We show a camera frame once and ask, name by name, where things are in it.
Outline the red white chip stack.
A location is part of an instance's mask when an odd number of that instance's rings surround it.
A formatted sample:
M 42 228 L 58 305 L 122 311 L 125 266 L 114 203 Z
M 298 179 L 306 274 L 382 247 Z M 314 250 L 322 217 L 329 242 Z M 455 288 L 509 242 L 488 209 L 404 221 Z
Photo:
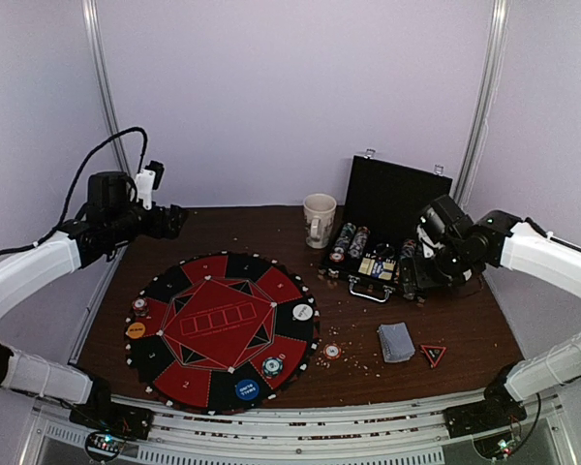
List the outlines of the red white chip stack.
M 143 297 L 136 298 L 132 302 L 132 310 L 138 317 L 147 316 L 149 312 L 147 300 Z

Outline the grey playing card deck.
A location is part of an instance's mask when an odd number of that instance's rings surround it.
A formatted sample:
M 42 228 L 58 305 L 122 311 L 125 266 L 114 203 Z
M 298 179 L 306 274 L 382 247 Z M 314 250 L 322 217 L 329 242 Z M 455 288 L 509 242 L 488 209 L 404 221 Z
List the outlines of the grey playing card deck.
M 408 361 L 415 354 L 414 343 L 405 323 L 380 325 L 378 335 L 386 363 Z

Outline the orange big blind button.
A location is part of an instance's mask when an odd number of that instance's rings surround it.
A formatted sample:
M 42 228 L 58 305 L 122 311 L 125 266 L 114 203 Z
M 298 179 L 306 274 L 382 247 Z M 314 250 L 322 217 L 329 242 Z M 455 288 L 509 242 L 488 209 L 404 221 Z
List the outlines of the orange big blind button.
M 146 333 L 146 326 L 142 322 L 134 322 L 127 326 L 125 331 L 125 335 L 132 339 L 136 340 L 142 338 Z

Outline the orange white chip stack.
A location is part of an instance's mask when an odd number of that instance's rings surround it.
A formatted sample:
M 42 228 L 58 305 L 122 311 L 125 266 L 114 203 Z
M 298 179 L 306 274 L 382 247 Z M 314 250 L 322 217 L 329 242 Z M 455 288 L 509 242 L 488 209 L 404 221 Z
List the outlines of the orange white chip stack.
M 324 346 L 323 354 L 327 359 L 335 360 L 342 355 L 342 349 L 335 343 L 330 343 Z

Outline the white dealer button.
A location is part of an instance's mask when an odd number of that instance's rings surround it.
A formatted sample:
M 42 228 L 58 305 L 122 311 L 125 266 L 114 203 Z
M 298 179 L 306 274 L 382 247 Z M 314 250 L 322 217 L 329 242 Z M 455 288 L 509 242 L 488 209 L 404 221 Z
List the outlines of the white dealer button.
M 309 321 L 314 317 L 314 308 L 307 303 L 300 303 L 292 308 L 292 318 L 300 322 Z

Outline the green white chip stack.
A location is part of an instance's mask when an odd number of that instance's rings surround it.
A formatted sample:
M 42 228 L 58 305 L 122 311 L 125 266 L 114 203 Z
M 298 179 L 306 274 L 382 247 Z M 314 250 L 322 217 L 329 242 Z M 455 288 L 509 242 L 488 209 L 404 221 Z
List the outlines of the green white chip stack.
M 284 362 L 281 358 L 271 356 L 262 362 L 262 373 L 266 378 L 275 378 L 284 370 Z

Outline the blue small blind button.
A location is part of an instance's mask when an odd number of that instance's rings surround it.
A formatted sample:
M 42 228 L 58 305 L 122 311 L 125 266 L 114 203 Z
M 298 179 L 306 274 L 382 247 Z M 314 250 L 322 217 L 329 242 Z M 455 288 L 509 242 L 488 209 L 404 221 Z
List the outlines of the blue small blind button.
M 254 401 L 260 396 L 260 385 L 253 379 L 243 379 L 235 385 L 235 395 L 244 402 Z

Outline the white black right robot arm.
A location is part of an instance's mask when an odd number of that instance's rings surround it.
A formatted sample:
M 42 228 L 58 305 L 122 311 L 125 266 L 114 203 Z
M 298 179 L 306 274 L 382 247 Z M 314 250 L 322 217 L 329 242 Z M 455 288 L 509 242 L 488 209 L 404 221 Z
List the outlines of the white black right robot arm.
M 448 195 L 411 223 L 435 282 L 457 286 L 495 268 L 489 284 L 524 346 L 524 359 L 485 389 L 476 413 L 483 426 L 497 427 L 528 398 L 581 379 L 581 246 L 499 209 L 475 221 Z

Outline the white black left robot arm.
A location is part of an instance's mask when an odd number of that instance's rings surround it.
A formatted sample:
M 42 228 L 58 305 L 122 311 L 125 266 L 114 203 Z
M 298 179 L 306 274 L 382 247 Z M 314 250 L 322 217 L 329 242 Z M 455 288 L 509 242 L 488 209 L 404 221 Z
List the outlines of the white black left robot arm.
M 100 258 L 112 258 L 141 235 L 178 237 L 186 209 L 153 200 L 163 171 L 151 163 L 134 177 L 122 171 L 91 175 L 87 200 L 75 218 L 60 220 L 48 237 L 0 260 L 0 322 L 42 289 Z M 95 392 L 92 376 L 1 341 L 0 388 L 82 404 L 83 415 L 100 430 L 120 420 L 118 406 Z

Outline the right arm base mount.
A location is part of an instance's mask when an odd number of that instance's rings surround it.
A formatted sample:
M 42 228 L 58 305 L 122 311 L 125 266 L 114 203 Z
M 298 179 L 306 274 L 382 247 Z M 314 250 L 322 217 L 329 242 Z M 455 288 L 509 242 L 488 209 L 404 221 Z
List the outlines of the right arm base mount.
M 526 419 L 527 412 L 518 402 L 491 397 L 446 408 L 443 416 L 449 437 L 458 438 L 510 426 L 513 419 Z

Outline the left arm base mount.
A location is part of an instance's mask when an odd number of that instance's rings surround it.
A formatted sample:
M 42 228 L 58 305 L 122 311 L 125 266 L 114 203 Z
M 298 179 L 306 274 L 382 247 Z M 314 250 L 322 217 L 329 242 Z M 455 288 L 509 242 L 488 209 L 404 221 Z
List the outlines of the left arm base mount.
M 84 404 L 70 410 L 70 422 L 128 440 L 146 440 L 154 418 L 150 409 L 112 401 L 106 387 L 94 387 Z

